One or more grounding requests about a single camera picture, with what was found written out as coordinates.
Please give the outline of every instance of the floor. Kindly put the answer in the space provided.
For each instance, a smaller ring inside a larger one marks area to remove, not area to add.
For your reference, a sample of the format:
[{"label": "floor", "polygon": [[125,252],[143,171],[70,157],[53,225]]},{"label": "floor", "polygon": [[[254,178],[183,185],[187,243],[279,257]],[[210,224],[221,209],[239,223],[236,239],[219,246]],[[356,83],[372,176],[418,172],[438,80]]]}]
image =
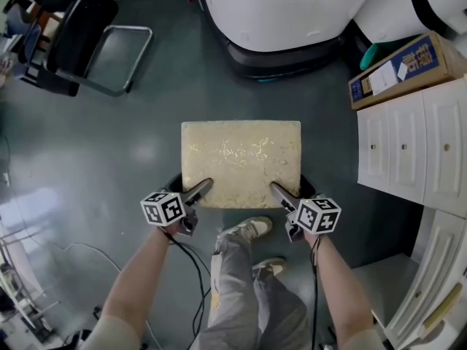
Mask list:
[{"label": "floor", "polygon": [[[119,5],[117,22],[149,26],[157,36],[128,95],[110,98],[81,87],[76,98],[67,98],[22,82],[1,94],[6,139],[0,163],[9,171],[10,186],[1,186],[0,215],[9,232],[27,227],[34,234],[23,245],[46,291],[39,303],[61,302],[47,315],[60,334],[95,324],[92,309],[104,302],[117,271],[85,246],[64,252],[51,242],[62,248],[87,243],[123,266],[150,231],[139,200],[180,171],[184,121],[299,120],[302,173],[342,207],[332,239],[349,265],[410,253],[421,206],[357,184],[357,117],[350,108],[351,74],[344,61],[274,82],[242,79],[227,66],[196,4],[120,0]],[[127,47],[136,48],[136,42]],[[104,53],[93,76],[105,82],[122,79],[122,66],[108,62],[116,61],[115,53],[120,52]],[[309,248],[289,244],[284,211],[200,209],[189,242],[209,261],[217,228],[254,214],[268,214],[276,225],[255,245],[255,261],[286,257],[282,280],[311,306]],[[204,280],[208,285],[206,274]],[[199,295],[191,262],[172,248],[150,315],[165,350],[190,343]],[[326,341],[330,319],[322,292],[318,322],[317,338]]]}]

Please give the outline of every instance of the cardboard box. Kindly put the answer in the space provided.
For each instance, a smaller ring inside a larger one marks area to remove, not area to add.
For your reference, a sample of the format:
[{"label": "cardboard box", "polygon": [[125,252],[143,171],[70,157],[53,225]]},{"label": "cardboard box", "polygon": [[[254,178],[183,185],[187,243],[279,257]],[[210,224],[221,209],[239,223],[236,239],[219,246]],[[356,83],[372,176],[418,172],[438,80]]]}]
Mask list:
[{"label": "cardboard box", "polygon": [[467,59],[451,42],[430,31],[349,81],[352,109],[463,77]]}]

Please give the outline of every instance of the white cabinet door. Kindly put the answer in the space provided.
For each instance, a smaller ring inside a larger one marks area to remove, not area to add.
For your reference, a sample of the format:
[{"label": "white cabinet door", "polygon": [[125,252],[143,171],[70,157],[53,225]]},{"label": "white cabinet door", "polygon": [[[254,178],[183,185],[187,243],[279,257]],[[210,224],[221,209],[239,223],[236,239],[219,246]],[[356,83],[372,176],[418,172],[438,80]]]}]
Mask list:
[{"label": "white cabinet door", "polygon": [[387,192],[389,133],[385,105],[360,110],[358,116],[358,182]]},{"label": "white cabinet door", "polygon": [[464,79],[422,92],[427,129],[423,203],[467,215],[467,87]]},{"label": "white cabinet door", "polygon": [[390,135],[388,192],[422,203],[425,190],[426,134],[421,93],[387,102]]},{"label": "white cabinet door", "polygon": [[430,241],[417,275],[407,295],[387,326],[387,336],[394,347],[420,325],[446,279],[458,252],[465,220],[437,211]]}]

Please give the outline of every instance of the sneaker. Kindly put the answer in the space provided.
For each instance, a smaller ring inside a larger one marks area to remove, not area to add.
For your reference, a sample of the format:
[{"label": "sneaker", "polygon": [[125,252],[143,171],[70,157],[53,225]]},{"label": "sneaker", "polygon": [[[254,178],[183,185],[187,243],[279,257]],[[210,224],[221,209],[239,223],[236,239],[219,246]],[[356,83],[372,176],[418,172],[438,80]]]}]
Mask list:
[{"label": "sneaker", "polygon": [[268,217],[253,217],[242,223],[224,230],[218,238],[224,235],[238,235],[247,241],[266,235],[272,229],[272,221]]},{"label": "sneaker", "polygon": [[283,272],[286,266],[287,262],[285,261],[285,258],[269,258],[268,260],[264,260],[263,262],[259,262],[257,265],[254,265],[253,272],[256,272],[261,268],[267,268],[274,274],[274,276],[276,276],[278,273]]}]

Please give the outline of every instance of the forearm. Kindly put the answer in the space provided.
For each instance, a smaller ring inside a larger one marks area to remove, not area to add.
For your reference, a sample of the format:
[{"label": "forearm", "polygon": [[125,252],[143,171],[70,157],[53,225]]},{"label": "forearm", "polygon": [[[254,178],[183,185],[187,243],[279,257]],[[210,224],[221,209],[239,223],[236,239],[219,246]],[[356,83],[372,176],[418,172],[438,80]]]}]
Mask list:
[{"label": "forearm", "polygon": [[167,237],[154,229],[118,275],[104,304],[103,316],[122,319],[142,336],[168,247]]},{"label": "forearm", "polygon": [[341,348],[353,335],[372,328],[370,303],[360,282],[327,236],[321,239],[317,264]]}]

